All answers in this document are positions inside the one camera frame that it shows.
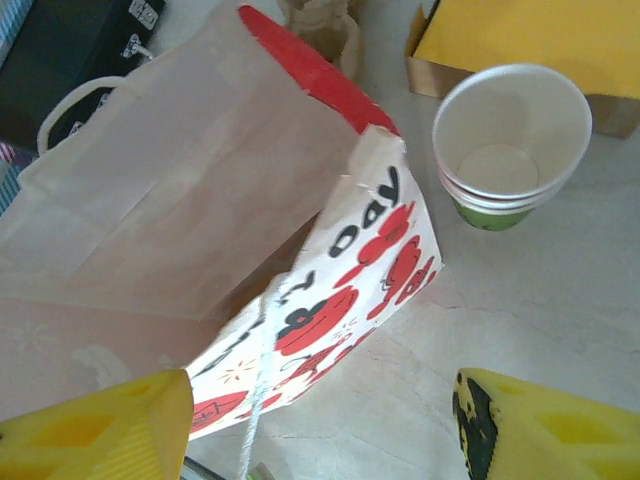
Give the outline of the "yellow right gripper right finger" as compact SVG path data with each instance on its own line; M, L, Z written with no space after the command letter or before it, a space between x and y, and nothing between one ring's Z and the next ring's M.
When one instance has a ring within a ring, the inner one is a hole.
M452 413L472 479L636 479L637 413L462 368Z

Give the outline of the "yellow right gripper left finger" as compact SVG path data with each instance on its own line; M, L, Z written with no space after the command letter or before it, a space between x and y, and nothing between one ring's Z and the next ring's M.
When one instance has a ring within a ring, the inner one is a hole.
M182 369L138 378L1 424L4 479L177 479L193 417Z

